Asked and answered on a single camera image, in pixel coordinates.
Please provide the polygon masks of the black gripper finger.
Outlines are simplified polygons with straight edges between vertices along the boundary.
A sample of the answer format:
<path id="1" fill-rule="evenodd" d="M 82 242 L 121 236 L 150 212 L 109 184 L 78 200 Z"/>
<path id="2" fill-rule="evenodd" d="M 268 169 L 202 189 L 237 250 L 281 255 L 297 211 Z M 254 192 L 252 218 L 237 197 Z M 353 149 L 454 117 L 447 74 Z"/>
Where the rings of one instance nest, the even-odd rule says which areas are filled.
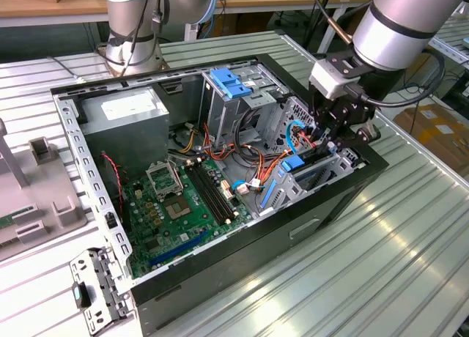
<path id="1" fill-rule="evenodd" d="M 330 141 L 336 146 L 337 149 L 350 149 L 356 147 L 366 146 L 373 141 L 381 138 L 381 132 L 371 122 L 359 126 L 356 130 L 350 127 L 342 128 L 337 136 L 330 136 Z"/>
<path id="2" fill-rule="evenodd" d="M 322 101 L 315 105 L 314 118 L 317 127 L 317 132 L 315 132 L 315 135 L 320 141 L 317 150 L 326 149 L 328 137 L 324 135 L 326 134 L 326 129 L 330 128 L 333 124 L 333 117 L 330 114 L 332 107 L 333 103 L 331 101 Z"/>

